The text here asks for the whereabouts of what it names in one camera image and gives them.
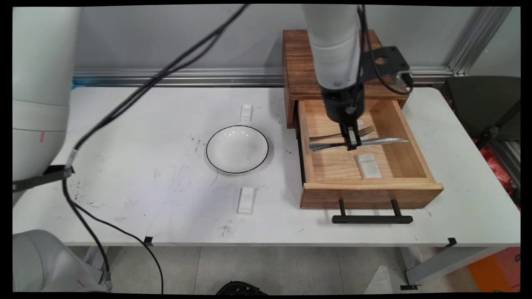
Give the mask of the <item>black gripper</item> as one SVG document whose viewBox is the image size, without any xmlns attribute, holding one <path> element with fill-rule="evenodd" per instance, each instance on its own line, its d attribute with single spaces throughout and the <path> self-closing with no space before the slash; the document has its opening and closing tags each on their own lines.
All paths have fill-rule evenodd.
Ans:
<svg viewBox="0 0 532 299">
<path fill-rule="evenodd" d="M 322 98 L 329 119 L 340 124 L 340 132 L 348 151 L 361 145 L 357 120 L 365 111 L 364 85 L 331 90 L 322 88 Z"/>
</svg>

